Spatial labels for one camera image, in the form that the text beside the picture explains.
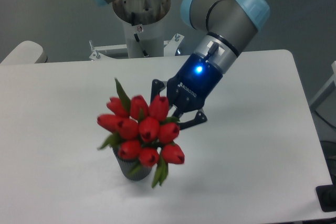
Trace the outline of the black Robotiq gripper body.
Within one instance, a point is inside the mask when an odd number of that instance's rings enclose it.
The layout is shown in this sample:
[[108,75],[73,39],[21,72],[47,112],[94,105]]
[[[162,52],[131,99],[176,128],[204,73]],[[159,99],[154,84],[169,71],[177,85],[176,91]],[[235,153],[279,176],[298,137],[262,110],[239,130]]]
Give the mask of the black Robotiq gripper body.
[[223,74],[197,54],[191,54],[176,75],[167,82],[169,105],[179,112],[201,109],[205,99],[219,83]]

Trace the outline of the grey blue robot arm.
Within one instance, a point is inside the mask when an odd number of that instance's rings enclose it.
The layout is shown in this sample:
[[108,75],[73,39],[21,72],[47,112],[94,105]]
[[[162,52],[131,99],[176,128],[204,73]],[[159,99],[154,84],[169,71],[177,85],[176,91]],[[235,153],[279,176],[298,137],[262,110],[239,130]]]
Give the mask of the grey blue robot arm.
[[[112,5],[123,22],[130,58],[159,57],[165,54],[162,19],[171,0],[94,0]],[[182,0],[182,21],[206,36],[186,63],[168,81],[153,80],[151,97],[165,90],[174,116],[195,111],[195,118],[180,123],[181,129],[206,122],[206,98],[223,75],[261,30],[270,15],[266,0]]]

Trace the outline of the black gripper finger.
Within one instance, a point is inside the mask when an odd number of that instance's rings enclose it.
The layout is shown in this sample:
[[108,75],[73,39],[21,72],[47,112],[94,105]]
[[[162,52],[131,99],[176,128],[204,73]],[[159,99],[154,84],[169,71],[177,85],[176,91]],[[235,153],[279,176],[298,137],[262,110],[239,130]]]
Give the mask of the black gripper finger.
[[151,84],[151,96],[150,103],[152,103],[157,95],[160,95],[167,87],[167,81],[161,81],[159,79],[153,79]]
[[199,124],[203,124],[207,122],[207,116],[204,113],[204,109],[197,110],[193,119],[186,121],[186,122],[178,122],[180,130],[185,130]]

